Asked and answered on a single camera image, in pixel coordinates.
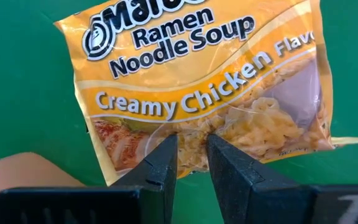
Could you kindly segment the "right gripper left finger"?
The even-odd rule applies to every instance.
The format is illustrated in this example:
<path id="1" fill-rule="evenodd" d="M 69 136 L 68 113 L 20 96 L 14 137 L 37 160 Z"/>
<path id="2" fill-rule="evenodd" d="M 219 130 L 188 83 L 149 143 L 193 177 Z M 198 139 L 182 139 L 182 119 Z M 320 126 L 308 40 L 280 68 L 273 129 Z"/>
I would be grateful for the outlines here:
<path id="1" fill-rule="evenodd" d="M 165 138 L 109 187 L 0 191 L 0 224 L 171 224 L 177 136 Z"/>

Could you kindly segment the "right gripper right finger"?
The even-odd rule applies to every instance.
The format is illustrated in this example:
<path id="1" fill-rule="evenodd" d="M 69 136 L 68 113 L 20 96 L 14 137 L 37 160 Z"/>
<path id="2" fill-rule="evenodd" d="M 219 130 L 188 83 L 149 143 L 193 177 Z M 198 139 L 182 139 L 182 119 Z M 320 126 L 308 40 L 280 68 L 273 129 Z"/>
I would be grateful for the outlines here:
<path id="1" fill-rule="evenodd" d="M 358 224 L 358 185 L 299 184 L 215 134 L 207 154 L 225 224 Z"/>

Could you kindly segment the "creamy chicken ramen packet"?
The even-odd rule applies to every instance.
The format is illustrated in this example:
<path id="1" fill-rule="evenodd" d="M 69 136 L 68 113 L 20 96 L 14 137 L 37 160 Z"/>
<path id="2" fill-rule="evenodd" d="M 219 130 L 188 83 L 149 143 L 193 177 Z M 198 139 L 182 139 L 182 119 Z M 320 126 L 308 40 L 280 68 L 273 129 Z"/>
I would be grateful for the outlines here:
<path id="1" fill-rule="evenodd" d="M 112 184 L 167 136 L 177 176 L 212 168 L 216 134 L 266 163 L 358 144 L 331 135 L 320 0 L 109 0 L 56 22 Z"/>

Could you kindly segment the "cardboard box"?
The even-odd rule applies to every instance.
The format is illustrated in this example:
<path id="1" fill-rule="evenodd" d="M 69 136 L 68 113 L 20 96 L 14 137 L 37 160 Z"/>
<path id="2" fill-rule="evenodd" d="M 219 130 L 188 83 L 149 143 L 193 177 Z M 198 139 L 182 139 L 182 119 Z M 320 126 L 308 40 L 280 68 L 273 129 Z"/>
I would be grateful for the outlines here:
<path id="1" fill-rule="evenodd" d="M 46 158 L 22 152 L 0 159 L 0 191 L 14 187 L 82 187 L 79 180 Z"/>

